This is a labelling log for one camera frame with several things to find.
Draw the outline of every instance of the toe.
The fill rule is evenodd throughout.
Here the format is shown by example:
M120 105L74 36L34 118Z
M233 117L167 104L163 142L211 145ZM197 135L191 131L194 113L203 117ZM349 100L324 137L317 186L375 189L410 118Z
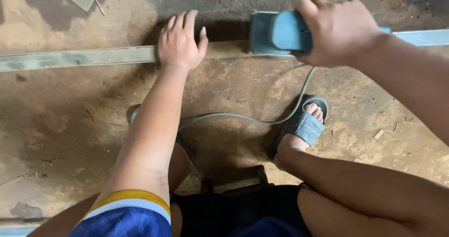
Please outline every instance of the toe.
M323 119L323 112L320 110L320 113L317 116L317 120L322 120Z
M318 108L318 106L315 103L310 103L310 104L307 104L306 106L304 106L304 110L308 114L312 114L315 110L317 110L317 108Z
M321 113L321 108L318 106L317 109L312 112L312 116L314 116L315 118L318 118L318 115Z

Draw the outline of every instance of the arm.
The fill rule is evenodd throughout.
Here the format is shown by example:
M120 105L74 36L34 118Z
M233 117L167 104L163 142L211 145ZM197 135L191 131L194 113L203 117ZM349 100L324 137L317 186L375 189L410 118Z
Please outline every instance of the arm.
M298 60L313 66L350 66L373 79L449 144L449 59L383 33L358 0L301 0L313 49Z
M198 12L170 18L162 29L158 55L161 71L145 97L123 141L111 178L96 202L117 191L149 191L170 204L168 166L181 114L182 95L188 72L198 66L207 48L206 30L197 46L194 23Z

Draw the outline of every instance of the yellow stripe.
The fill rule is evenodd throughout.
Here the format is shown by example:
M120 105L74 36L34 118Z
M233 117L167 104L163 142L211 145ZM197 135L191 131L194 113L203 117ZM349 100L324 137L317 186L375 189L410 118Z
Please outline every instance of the yellow stripe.
M143 191L143 190L123 190L123 191L119 191L119 192L110 194L110 195L104 197L103 199L101 199L98 203L92 205L92 208L90 208L90 210L86 213L86 215L81 220L83 220L92 211L94 211L104 205L107 205L109 203L123 200L123 199L142 199L142 200L147 200L147 201L153 202L155 204L162 206L162 208L164 208L167 211L168 216L171 218L170 207L168 207L167 203L163 199L161 199L158 195L148 192L148 191Z

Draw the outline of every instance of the gray cable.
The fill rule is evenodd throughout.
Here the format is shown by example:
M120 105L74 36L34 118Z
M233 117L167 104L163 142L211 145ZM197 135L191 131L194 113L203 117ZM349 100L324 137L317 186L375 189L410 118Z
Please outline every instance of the gray cable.
M274 125L274 124L279 124L279 123L283 123L285 121L287 121L289 118L291 118L291 116L293 116L293 114L296 112L296 110L299 108L301 100L303 99L304 96L304 92L306 91L306 87L307 84L311 78L311 75L313 74L313 72L317 69L317 67L313 67L309 74L306 77L306 81L304 82L303 88L301 90L301 94L300 94L300 98L298 99L298 102L296 103L295 108L293 109L293 111L284 119L279 120L279 121L265 121L265 120L258 120L258 119L254 119L251 117L246 117L243 115L239 115L239 114L233 114L233 113L210 113L210 114L203 114L199 117L193 118L191 119L189 122L187 122L186 124L184 124L181 128L178 129L178 132L181 132L184 128L186 128L189 125L192 125L193 123L205 119L205 118L209 118L209 117L213 117L213 116L232 116L232 117L238 117L238 118L243 118L243 119L247 119L250 121L254 121L254 122L259 122L259 123L264 123L264 124L270 124L270 125Z

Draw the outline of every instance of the black shorts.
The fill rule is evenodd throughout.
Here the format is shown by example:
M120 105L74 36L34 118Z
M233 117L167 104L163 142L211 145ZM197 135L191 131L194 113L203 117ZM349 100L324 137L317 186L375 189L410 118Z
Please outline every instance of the black shorts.
M182 237L227 236L264 217L282 220L311 236L298 208L301 187L301 184L277 185L238 197L213 193L173 194L171 202L181 209Z

